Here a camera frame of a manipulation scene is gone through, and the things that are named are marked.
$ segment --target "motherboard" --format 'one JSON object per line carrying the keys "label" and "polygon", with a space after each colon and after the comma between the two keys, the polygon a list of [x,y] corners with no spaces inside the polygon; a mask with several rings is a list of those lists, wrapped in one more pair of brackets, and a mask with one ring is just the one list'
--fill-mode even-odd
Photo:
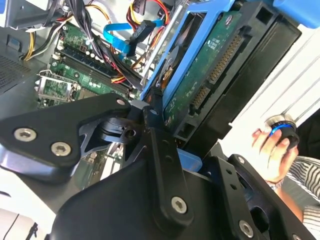
{"label": "motherboard", "polygon": [[[113,71],[111,66],[95,56],[86,35],[78,27],[67,23],[61,29],[48,68],[39,72],[39,79],[35,82],[38,108],[107,93],[116,93],[128,100],[138,99],[140,92],[126,82],[111,82]],[[108,174],[121,168],[122,152],[119,149],[119,143],[112,143],[107,149],[92,152],[80,159],[74,173],[74,182],[79,190],[100,181],[108,165],[111,165]]]}
{"label": "motherboard", "polygon": [[116,93],[128,100],[138,99],[139,91],[128,83],[112,83],[113,68],[95,56],[88,38],[81,30],[67,23],[63,26],[48,69],[36,82],[38,108]]}

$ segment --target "motherboard chip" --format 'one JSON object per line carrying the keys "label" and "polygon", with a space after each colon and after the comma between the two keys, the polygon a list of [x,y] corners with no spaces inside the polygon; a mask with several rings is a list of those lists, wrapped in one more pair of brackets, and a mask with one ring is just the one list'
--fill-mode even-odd
{"label": "motherboard chip", "polygon": [[95,96],[97,96],[97,94],[95,94],[94,92],[88,91],[86,89],[81,89],[78,100],[95,97]]}

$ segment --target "ventilation grille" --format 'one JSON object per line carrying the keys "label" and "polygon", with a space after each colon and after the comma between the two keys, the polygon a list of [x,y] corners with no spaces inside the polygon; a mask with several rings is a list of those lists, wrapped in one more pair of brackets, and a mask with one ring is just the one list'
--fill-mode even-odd
{"label": "ventilation grille", "polygon": [[29,68],[0,55],[0,94],[18,84],[29,72]]}

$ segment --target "screw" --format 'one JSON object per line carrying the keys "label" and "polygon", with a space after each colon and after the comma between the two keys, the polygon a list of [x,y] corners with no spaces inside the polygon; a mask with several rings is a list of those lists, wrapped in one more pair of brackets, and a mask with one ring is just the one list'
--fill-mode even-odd
{"label": "screw", "polygon": [[116,102],[120,105],[126,105],[126,103],[121,99],[117,99]]}
{"label": "screw", "polygon": [[248,238],[252,239],[254,237],[254,230],[249,225],[249,223],[247,223],[244,220],[240,220],[239,227],[240,227],[241,232],[243,232],[244,235],[246,235]]}
{"label": "screw", "polygon": [[51,151],[58,157],[65,157],[71,153],[71,147],[63,141],[58,141],[51,145]]}
{"label": "screw", "polygon": [[300,238],[300,237],[298,237],[298,236],[297,236],[297,235],[295,235],[295,234],[293,234],[292,236],[293,236],[293,240],[301,240],[301,238]]}
{"label": "screw", "polygon": [[36,139],[37,133],[30,128],[18,128],[13,133],[15,139],[22,142],[31,142]]}
{"label": "screw", "polygon": [[171,206],[179,214],[185,214],[187,212],[186,202],[179,196],[174,196],[171,199]]}
{"label": "screw", "polygon": [[238,159],[240,163],[245,164],[245,160],[242,157],[238,156]]}
{"label": "screw", "polygon": [[62,7],[62,10],[63,10],[64,12],[66,12],[66,13],[68,13],[68,12],[71,11],[71,10],[70,10],[70,7],[68,7],[68,6],[63,6],[63,7]]}
{"label": "screw", "polygon": [[158,115],[156,110],[151,109],[150,112],[153,113],[154,115]]}

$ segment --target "white cable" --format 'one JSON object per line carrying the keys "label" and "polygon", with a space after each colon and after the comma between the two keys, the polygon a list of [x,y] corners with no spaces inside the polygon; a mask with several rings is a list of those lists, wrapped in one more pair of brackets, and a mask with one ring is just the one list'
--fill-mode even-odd
{"label": "white cable", "polygon": [[50,45],[52,44],[52,42],[54,41],[54,39],[56,38],[56,34],[59,32],[59,30],[60,30],[66,23],[67,23],[67,21],[63,21],[63,22],[61,23],[61,25],[58,26],[58,27],[53,31],[53,33],[52,33],[52,38],[51,38],[48,46],[47,46],[45,49],[43,49],[43,50],[41,50],[40,52],[38,52],[38,53],[32,55],[31,57],[29,57],[29,58],[27,59],[27,61],[29,61],[30,59],[32,59],[32,58],[34,58],[34,57],[36,57],[36,56],[38,56],[38,55],[40,55],[40,54],[43,54],[45,51],[47,51],[48,48],[50,47]]}
{"label": "white cable", "polygon": [[38,28],[29,28],[27,30],[25,30],[26,33],[34,33],[36,31],[40,31],[40,30],[43,30],[45,29],[46,27],[44,26],[41,26],[41,27],[38,27]]}

